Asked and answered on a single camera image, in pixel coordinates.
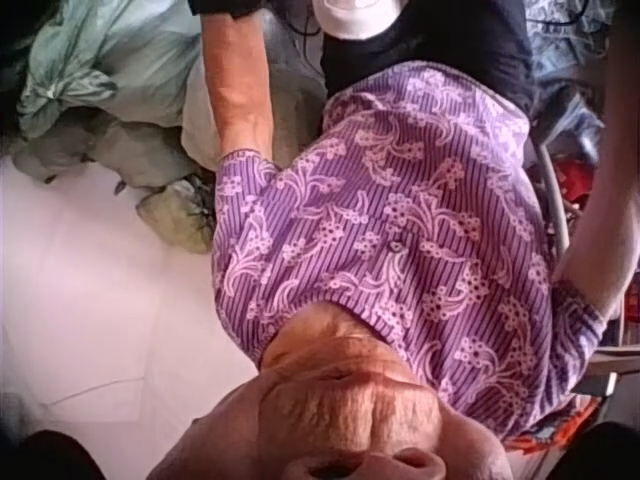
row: wrinkled skin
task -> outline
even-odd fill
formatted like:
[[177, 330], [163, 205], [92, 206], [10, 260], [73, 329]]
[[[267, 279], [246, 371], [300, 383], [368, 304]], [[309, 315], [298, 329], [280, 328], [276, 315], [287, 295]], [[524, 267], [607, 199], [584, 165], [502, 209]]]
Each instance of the wrinkled skin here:
[[311, 345], [231, 392], [149, 478], [512, 478], [498, 439], [421, 386], [382, 342]]

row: white tile floor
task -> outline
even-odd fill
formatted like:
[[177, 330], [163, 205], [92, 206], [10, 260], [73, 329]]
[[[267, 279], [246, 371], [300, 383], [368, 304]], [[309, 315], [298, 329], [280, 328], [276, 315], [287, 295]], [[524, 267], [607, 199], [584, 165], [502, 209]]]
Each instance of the white tile floor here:
[[[49, 186], [0, 168], [0, 408], [14, 430], [72, 435], [110, 480], [145, 478], [254, 374], [214, 314], [209, 259], [163, 245], [101, 167]], [[538, 462], [514, 455], [516, 478]]]

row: shirt sleeve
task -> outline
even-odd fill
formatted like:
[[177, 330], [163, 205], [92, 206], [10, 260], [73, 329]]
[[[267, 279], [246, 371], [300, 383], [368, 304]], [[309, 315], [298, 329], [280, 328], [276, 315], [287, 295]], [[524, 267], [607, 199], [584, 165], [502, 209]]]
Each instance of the shirt sleeve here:
[[249, 15], [264, 3], [264, 0], [189, 0], [194, 15], [229, 13], [233, 18]]
[[552, 287], [552, 346], [543, 415], [557, 408], [582, 379], [607, 321], [570, 283]]
[[213, 237], [214, 289], [218, 289], [228, 253], [237, 243], [264, 189], [278, 174], [275, 165], [255, 150], [236, 150], [222, 159], [216, 174], [216, 230]]

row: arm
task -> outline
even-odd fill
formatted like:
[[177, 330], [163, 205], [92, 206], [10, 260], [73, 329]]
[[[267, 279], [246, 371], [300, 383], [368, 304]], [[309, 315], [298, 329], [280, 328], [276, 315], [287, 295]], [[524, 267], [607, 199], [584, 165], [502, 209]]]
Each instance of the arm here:
[[271, 158], [269, 68], [258, 12], [202, 15], [205, 76], [221, 153], [251, 149]]
[[640, 257], [638, 30], [616, 18], [607, 73], [601, 165], [573, 242], [555, 272], [609, 318]]

